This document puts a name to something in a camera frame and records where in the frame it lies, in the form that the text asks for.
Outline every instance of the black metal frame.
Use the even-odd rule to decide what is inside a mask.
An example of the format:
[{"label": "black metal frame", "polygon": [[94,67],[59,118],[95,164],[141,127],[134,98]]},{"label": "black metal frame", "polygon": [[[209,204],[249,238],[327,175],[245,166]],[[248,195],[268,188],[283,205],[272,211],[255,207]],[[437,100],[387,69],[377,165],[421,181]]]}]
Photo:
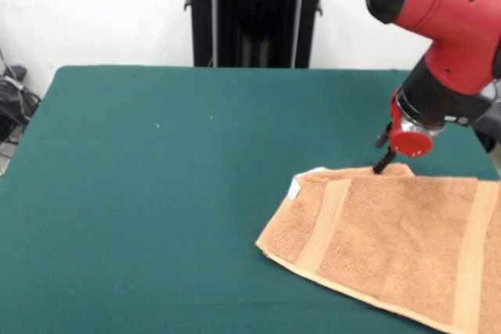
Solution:
[{"label": "black metal frame", "polygon": [[189,0],[195,66],[308,68],[319,0]]}]

